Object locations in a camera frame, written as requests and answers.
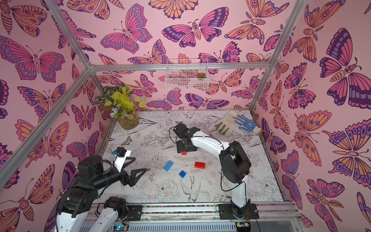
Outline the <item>long red lego brick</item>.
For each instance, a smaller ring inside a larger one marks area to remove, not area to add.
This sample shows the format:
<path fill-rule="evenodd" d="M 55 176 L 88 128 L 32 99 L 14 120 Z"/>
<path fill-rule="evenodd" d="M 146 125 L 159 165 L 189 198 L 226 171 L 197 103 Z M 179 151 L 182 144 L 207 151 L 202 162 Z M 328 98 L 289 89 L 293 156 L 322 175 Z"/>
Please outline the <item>long red lego brick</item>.
<path fill-rule="evenodd" d="M 197 169 L 205 169 L 206 167 L 206 164 L 204 162 L 195 162 L 195 165 L 194 165 L 195 168 Z"/>

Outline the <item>small blue lego brick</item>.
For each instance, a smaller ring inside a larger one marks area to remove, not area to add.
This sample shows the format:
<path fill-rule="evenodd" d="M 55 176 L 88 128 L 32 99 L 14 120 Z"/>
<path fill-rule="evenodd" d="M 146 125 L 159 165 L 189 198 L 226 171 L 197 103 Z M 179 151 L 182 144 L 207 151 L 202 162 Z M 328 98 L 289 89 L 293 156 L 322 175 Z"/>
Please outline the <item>small blue lego brick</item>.
<path fill-rule="evenodd" d="M 181 171 L 181 172 L 179 173 L 179 176 L 180 176 L 181 178 L 184 178 L 184 177 L 186 176 L 186 172 Z"/>

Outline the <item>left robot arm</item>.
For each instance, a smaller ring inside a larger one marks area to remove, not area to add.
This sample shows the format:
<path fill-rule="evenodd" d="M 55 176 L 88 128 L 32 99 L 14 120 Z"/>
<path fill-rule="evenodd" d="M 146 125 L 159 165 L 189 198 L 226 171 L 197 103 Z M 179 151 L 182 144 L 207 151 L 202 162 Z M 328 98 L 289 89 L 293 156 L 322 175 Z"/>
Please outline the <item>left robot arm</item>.
<path fill-rule="evenodd" d="M 93 203 L 114 183 L 135 186 L 147 169 L 126 172 L 125 168 L 134 161 L 135 158 L 127 156 L 118 156 L 114 162 L 91 156 L 79 162 L 77 181 L 64 192 L 59 202 L 55 231 L 79 232 Z"/>

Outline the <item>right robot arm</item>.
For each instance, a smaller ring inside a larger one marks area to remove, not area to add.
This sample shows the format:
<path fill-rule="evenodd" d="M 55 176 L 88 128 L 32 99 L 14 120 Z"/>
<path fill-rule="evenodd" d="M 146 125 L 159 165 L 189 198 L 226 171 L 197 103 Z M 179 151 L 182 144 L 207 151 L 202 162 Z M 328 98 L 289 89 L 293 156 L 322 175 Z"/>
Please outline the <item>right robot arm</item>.
<path fill-rule="evenodd" d="M 222 142 L 205 134 L 196 127 L 187 128 L 185 124 L 177 124 L 173 132 L 180 139 L 176 142 L 177 152 L 193 152 L 201 148 L 220 160 L 222 178 L 231 183 L 231 210 L 236 218 L 245 218 L 250 207 L 247 197 L 247 180 L 250 174 L 251 161 L 243 147 L 237 141 Z"/>

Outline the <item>long blue lego brick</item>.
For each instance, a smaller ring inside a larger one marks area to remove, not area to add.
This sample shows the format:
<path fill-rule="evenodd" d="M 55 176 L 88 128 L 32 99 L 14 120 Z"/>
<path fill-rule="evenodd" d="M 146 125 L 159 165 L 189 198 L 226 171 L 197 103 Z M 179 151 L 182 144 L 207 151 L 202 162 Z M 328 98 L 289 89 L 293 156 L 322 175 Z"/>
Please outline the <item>long blue lego brick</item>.
<path fill-rule="evenodd" d="M 172 168 L 173 165 L 174 165 L 174 163 L 173 163 L 171 160 L 169 160 L 169 161 L 165 164 L 165 166 L 163 167 L 163 169 L 164 169 L 166 172 L 168 172 L 168 171 Z"/>

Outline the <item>green beige work glove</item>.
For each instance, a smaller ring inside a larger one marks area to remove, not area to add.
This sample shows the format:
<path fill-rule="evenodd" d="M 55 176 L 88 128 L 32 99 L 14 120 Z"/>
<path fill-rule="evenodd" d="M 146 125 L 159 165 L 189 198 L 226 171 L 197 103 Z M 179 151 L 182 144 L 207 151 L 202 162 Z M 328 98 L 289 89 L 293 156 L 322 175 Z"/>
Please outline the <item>green beige work glove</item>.
<path fill-rule="evenodd" d="M 229 111 L 221 120 L 215 125 L 215 129 L 222 135 L 229 136 L 232 132 L 238 129 L 239 125 L 235 122 L 238 117 L 235 111 Z"/>

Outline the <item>potted green plant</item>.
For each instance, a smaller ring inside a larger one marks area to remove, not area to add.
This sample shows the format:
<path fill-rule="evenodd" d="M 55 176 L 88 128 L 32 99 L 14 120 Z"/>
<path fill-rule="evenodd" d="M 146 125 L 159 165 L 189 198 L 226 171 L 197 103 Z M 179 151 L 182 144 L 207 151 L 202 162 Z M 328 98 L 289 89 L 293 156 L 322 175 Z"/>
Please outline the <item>potted green plant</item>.
<path fill-rule="evenodd" d="M 109 113 L 109 117 L 116 119 L 125 130 L 136 128 L 139 125 L 137 111 L 146 109 L 146 98 L 135 95 L 134 89 L 126 84 L 104 87 L 103 94 L 94 102 L 103 106 L 102 113 Z"/>

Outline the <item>blue work glove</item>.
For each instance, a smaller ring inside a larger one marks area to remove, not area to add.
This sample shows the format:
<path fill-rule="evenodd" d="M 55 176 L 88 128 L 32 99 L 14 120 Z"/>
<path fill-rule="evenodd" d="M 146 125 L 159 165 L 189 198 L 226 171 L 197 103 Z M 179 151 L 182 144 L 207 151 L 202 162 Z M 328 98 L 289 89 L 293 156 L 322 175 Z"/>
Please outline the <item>blue work glove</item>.
<path fill-rule="evenodd" d="M 257 126 L 254 121 L 248 119 L 244 115 L 237 115 L 236 117 L 234 117 L 234 122 L 240 130 L 248 133 L 260 135 L 262 131 L 261 128 Z"/>

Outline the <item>small succulent in basket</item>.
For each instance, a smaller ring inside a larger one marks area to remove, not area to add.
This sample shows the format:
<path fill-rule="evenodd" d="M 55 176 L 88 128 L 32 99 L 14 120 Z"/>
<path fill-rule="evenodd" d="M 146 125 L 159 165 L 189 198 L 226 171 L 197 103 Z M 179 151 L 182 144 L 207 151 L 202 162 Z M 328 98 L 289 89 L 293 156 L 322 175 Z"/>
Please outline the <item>small succulent in basket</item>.
<path fill-rule="evenodd" d="M 206 78 L 206 74 L 205 73 L 198 73 L 197 78 L 204 79 L 204 78 Z"/>

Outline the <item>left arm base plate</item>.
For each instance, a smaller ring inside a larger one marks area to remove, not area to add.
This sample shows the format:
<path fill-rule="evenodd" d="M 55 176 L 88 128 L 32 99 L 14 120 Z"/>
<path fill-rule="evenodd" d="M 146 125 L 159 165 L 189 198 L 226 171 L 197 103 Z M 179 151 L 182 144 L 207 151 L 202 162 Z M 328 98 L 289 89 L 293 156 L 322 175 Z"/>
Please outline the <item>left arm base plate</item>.
<path fill-rule="evenodd" d="M 127 215 L 124 221 L 140 221 L 142 216 L 142 205 L 127 205 Z"/>

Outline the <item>aluminium rail with beads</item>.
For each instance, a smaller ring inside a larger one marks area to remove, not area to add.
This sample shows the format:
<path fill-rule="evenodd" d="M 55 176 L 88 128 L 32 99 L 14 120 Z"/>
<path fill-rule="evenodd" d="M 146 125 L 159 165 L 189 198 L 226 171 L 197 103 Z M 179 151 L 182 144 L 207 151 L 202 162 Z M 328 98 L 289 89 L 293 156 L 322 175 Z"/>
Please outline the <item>aluminium rail with beads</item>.
<path fill-rule="evenodd" d="M 98 220 L 111 222 L 162 222 L 162 221 L 296 221 L 300 218 L 297 207 L 289 202 L 253 202 L 257 206 L 259 219 L 220 219 L 216 209 L 218 204 L 229 203 L 178 203 L 178 204 L 128 204 L 142 205 L 140 221 L 124 221 L 126 216 L 119 216 L 116 211 L 104 209 L 100 204 L 93 204 L 84 223 L 93 224 Z"/>

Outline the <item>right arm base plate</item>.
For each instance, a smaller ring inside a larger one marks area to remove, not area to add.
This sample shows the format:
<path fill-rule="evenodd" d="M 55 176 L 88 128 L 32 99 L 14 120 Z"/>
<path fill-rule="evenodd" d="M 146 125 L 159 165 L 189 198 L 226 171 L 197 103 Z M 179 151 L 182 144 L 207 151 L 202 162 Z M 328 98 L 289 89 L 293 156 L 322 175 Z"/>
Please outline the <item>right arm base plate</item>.
<path fill-rule="evenodd" d="M 216 206 L 220 219 L 259 219 L 259 213 L 255 204 L 247 204 L 238 208 L 234 204 L 218 204 Z"/>

